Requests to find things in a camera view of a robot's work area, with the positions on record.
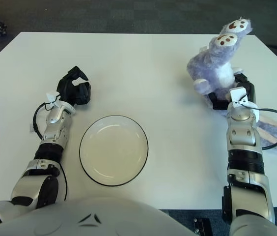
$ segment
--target black cable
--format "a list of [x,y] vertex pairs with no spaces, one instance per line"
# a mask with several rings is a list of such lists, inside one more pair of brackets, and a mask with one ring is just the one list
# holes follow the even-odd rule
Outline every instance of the black cable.
[[41,135],[41,133],[39,132],[38,125],[37,125],[37,123],[36,123],[36,116],[37,116],[39,110],[40,110],[43,106],[45,106],[45,105],[46,105],[45,102],[42,103],[42,104],[40,104],[40,106],[36,109],[36,111],[35,111],[35,113],[34,113],[34,117],[32,118],[32,125],[33,125],[33,128],[34,128],[34,131],[36,132],[36,134],[38,135],[38,137],[39,137],[40,139],[42,139],[42,135]]
[[59,162],[59,165],[60,165],[60,167],[61,167],[61,170],[62,170],[63,176],[64,176],[64,181],[65,181],[65,196],[64,196],[64,200],[66,200],[66,196],[67,196],[67,194],[68,194],[68,182],[66,181],[65,172],[64,172],[64,169],[63,169],[63,167],[62,167],[62,165],[61,165],[60,162]]
[[[239,102],[241,102],[241,100],[245,97],[246,95],[242,96],[240,99],[239,99]],[[277,114],[277,110],[275,109],[271,109],[271,108],[253,108],[253,107],[248,107],[248,106],[245,106],[243,104],[241,104],[241,106],[243,107],[246,107],[246,108],[250,108],[250,109],[255,109],[255,110],[259,110],[259,111],[264,111],[264,112],[274,112]],[[269,146],[266,146],[266,147],[262,147],[262,150],[268,150],[268,149],[272,149],[272,148],[275,148],[277,147],[277,142],[272,144],[272,145],[269,145]]]

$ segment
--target white table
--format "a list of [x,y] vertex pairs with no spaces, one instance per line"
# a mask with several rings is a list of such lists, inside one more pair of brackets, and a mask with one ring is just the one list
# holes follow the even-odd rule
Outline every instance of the white table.
[[[226,184],[227,124],[193,90],[189,59],[213,35],[28,33],[0,52],[0,200],[39,145],[29,124],[45,93],[77,65],[90,79],[91,102],[77,107],[63,157],[68,199],[118,196],[156,208],[221,208]],[[277,109],[277,57],[247,36],[232,60],[254,83],[257,104]],[[43,131],[44,117],[38,116]],[[107,115],[125,115],[145,130],[147,163],[130,183],[96,184],[84,173],[79,145],[86,129]],[[264,152],[277,207],[277,156]]]

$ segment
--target plush toy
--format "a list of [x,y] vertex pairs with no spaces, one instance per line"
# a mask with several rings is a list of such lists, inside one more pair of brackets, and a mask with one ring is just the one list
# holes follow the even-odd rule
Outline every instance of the plush toy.
[[[214,37],[208,48],[193,57],[187,70],[194,80],[196,92],[204,95],[209,107],[212,103],[208,94],[214,93],[218,100],[230,101],[229,89],[236,87],[234,74],[241,73],[242,69],[232,68],[230,59],[240,46],[241,40],[252,31],[251,22],[247,19],[238,19],[225,25],[220,35]],[[260,116],[257,130],[262,139],[262,146],[277,142],[277,122],[265,116]]]

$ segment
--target gray carpet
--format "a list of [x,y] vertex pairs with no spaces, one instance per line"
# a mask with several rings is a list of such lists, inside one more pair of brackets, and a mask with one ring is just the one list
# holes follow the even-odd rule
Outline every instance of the gray carpet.
[[[8,25],[0,51],[21,31],[219,33],[240,16],[252,20],[253,34],[265,44],[277,45],[277,0],[0,0],[0,19]],[[194,217],[210,218],[214,235],[228,235],[220,210],[167,213],[190,229]]]

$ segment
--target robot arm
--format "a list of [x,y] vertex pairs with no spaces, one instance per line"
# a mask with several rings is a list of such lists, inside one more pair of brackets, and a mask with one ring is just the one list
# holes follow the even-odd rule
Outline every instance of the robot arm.
[[[104,198],[53,205],[65,199],[63,194],[59,194],[64,193],[66,188],[66,183],[61,178],[65,176],[60,162],[68,139],[71,114],[75,112],[73,106],[86,104],[90,100],[88,82],[78,86],[72,84],[78,77],[88,81],[78,67],[74,67],[60,80],[57,92],[48,94],[50,104],[54,106],[46,119],[47,128],[40,135],[42,140],[35,158],[29,162],[15,185],[11,200],[0,202],[0,223],[7,222],[0,227],[0,233],[24,235],[26,232],[27,235],[38,235],[36,229],[33,232],[28,231],[28,226],[35,221],[40,222],[37,225],[38,232],[44,232],[39,235],[47,235],[48,230],[57,231],[57,235],[67,235],[68,230],[76,234],[82,229],[92,235],[104,234],[104,231],[94,229],[107,230],[106,233],[112,232],[111,230],[126,232],[123,224],[120,224],[122,222],[126,223],[127,230],[144,230],[146,235],[154,235],[160,229],[163,235],[190,235],[188,229],[160,211],[132,201]],[[269,182],[262,161],[260,136],[256,130],[258,113],[244,106],[256,105],[248,101],[244,88],[232,89],[230,93],[232,103],[228,107],[227,116],[229,185],[224,187],[222,217],[231,224],[231,236],[277,236]],[[30,214],[19,217],[30,211]],[[101,220],[95,213],[100,213]]]
[[[72,81],[79,77],[85,82],[73,85]],[[60,162],[68,140],[71,114],[75,112],[73,106],[90,100],[88,78],[75,66],[59,81],[57,92],[52,91],[47,97],[53,105],[46,119],[47,128],[34,159],[16,183],[11,200],[0,202],[0,223],[66,198],[67,186]]]
[[222,218],[231,224],[230,235],[276,235],[274,207],[264,172],[256,105],[243,87],[230,90],[228,106],[229,185],[223,189]]

